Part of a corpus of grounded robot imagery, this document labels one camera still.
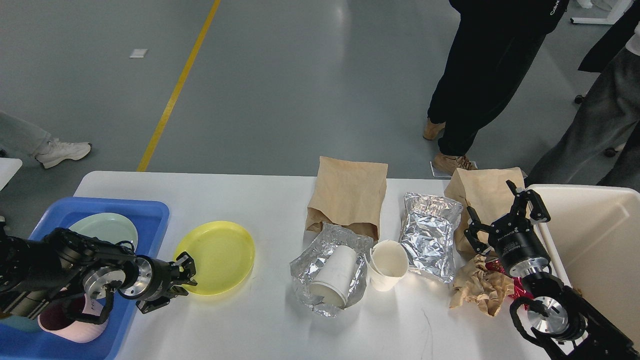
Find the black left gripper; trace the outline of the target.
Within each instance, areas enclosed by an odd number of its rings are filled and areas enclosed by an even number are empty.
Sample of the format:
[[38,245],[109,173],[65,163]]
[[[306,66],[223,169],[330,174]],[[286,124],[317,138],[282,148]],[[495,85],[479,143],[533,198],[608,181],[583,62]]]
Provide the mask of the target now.
[[189,292],[170,292],[171,287],[197,286],[197,269],[194,258],[182,251],[174,261],[164,261],[141,255],[134,260],[137,275],[133,283],[124,285],[118,292],[127,300],[135,300],[142,313],[150,313],[169,305],[176,297],[186,297]]

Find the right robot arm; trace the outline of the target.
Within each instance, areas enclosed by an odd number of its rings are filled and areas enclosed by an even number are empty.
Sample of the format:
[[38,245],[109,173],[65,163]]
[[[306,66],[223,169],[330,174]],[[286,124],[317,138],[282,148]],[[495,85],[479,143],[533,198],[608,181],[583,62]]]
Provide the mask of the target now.
[[531,293],[510,305],[515,329],[551,360],[637,360],[633,341],[553,275],[551,257],[534,231],[535,224],[551,221],[541,196],[511,180],[506,185],[514,196],[509,212],[484,224],[467,207],[470,224],[464,235],[478,255],[494,251],[506,275]]

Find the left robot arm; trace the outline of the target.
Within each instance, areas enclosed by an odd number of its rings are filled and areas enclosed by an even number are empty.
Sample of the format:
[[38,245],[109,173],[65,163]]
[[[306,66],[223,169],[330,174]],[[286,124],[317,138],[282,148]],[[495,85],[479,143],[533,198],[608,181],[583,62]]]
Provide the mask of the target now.
[[69,228],[57,227],[40,241],[2,230],[0,255],[1,312],[30,320],[60,305],[69,321],[102,325],[116,293],[149,313],[198,284],[187,251],[167,262],[137,255],[129,241],[110,243]]

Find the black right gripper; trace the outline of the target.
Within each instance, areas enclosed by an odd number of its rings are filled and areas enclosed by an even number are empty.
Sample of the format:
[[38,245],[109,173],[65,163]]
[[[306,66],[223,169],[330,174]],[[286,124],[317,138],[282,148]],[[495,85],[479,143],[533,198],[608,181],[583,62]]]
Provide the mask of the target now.
[[[550,265],[550,255],[533,230],[530,219],[535,224],[548,223],[551,221],[551,215],[537,192],[517,187],[511,180],[506,180],[506,185],[514,195],[508,214],[487,225],[482,223],[473,207],[467,206],[470,223],[464,230],[464,236],[476,255],[498,255],[508,276],[525,278],[546,271]],[[526,217],[527,209],[530,210],[529,219]],[[480,241],[479,232],[489,235],[488,243]]]

